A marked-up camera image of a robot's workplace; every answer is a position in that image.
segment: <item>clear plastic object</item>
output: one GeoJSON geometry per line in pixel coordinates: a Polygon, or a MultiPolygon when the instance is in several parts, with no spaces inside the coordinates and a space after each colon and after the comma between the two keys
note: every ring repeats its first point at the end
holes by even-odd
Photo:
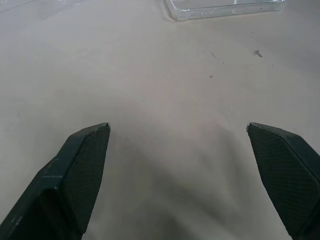
{"type": "Polygon", "coordinates": [[[165,0],[177,21],[280,11],[287,0],[165,0]]]}

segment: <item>debris speck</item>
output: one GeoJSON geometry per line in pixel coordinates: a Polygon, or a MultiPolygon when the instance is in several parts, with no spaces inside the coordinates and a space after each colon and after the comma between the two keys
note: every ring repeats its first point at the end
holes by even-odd
{"type": "Polygon", "coordinates": [[[254,53],[255,53],[256,55],[258,55],[260,58],[262,58],[262,55],[261,55],[261,53],[260,53],[259,50],[256,50],[254,53]]]}

